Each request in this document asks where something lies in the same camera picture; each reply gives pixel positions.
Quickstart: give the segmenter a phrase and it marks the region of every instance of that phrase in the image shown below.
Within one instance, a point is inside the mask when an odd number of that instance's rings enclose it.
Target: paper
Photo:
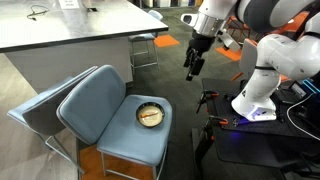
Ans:
[[[79,8],[78,0],[59,0],[59,3],[60,3],[61,9],[77,9],[77,8]]]

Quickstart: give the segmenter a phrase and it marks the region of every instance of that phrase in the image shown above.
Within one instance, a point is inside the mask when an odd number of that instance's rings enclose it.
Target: table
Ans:
[[[28,19],[31,6],[50,9]],[[169,28],[126,0],[79,0],[62,10],[57,0],[0,2],[0,53],[36,91],[93,65],[111,64],[132,82],[127,36]],[[98,12],[87,12],[88,7]],[[36,12],[45,8],[34,7]]]
[[[239,82],[203,79],[202,83],[204,90],[217,91],[220,95],[240,92]],[[209,115],[227,115],[217,111],[215,98],[208,97],[206,104]],[[302,171],[305,169],[305,161],[301,154],[320,157],[320,142],[311,138],[230,131],[210,122],[207,122],[200,137],[196,130],[193,130],[192,136],[196,143],[194,151],[198,167],[201,167],[201,159],[212,143],[215,143],[218,157],[222,161],[279,168],[283,172],[307,173]]]

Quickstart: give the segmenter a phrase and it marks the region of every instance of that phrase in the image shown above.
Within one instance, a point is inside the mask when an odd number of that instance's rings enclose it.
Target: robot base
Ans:
[[[232,108],[250,122],[276,120],[276,107],[270,98],[263,102],[248,102],[240,94],[232,102]]]

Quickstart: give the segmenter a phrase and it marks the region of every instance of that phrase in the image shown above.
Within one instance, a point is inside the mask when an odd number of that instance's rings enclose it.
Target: blue chair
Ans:
[[[150,10],[148,12],[148,14],[151,15],[152,17],[156,18],[159,21],[161,21],[163,19],[163,16],[158,11]],[[156,46],[155,46],[155,44],[153,42],[153,40],[155,40],[156,37],[158,37],[158,33],[147,33],[147,34],[138,34],[138,35],[129,36],[128,40],[131,43],[131,47],[132,47],[132,51],[131,51],[131,55],[130,56],[131,56],[131,66],[132,66],[133,74],[135,73],[135,69],[136,68],[150,66],[150,65],[157,65],[158,69],[160,69],[159,68],[159,64],[158,64],[158,55],[157,55]],[[134,43],[135,42],[142,42],[142,41],[146,42],[147,51],[135,52]],[[150,60],[150,51],[149,51],[148,41],[151,41],[152,44],[153,44],[153,49],[154,49],[156,61],[152,62],[152,63],[142,64],[142,65],[137,66],[136,63],[135,63],[135,56],[136,55],[148,53],[148,58]]]
[[[68,77],[8,112],[9,117],[28,127],[45,145],[71,161],[83,174],[84,170],[55,137],[65,129],[56,116],[56,110],[72,88],[96,69],[97,67],[94,66],[76,77]]]
[[[164,120],[153,128],[136,120],[136,110],[145,102],[156,102],[164,109]],[[114,173],[129,179],[131,176],[106,169],[104,154],[153,167],[162,164],[169,136],[172,107],[161,97],[129,95],[116,70],[105,65],[79,83],[57,109],[57,116],[81,141],[97,144],[101,152],[104,175]]]

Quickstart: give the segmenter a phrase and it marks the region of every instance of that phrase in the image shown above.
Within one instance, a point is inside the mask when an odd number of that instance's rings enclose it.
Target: gray floor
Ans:
[[[214,47],[219,44],[215,44],[212,50],[203,56],[206,63],[200,76],[195,77],[192,82],[185,81],[187,69],[182,65],[192,29],[180,22],[180,15],[196,10],[172,8],[159,11],[164,15],[163,22],[170,27],[168,33],[181,44],[158,48],[160,70],[155,67],[137,69],[134,86],[128,89],[128,94],[162,96],[172,103],[174,122],[161,179],[192,180],[194,176],[190,130],[200,128],[207,119],[204,107],[199,114],[195,114],[197,100],[202,91],[201,78],[230,79],[239,68],[237,62],[216,53]],[[139,58],[143,61],[147,56],[141,55]],[[70,162],[48,151],[30,130],[7,117],[9,109],[36,95],[36,92],[3,54],[0,54],[0,82],[0,179],[76,180],[77,172]],[[59,139],[75,156],[74,136],[66,130]],[[203,163],[208,165],[204,169],[204,176],[210,180],[281,179],[281,174],[276,169],[221,162],[214,147],[210,149]]]

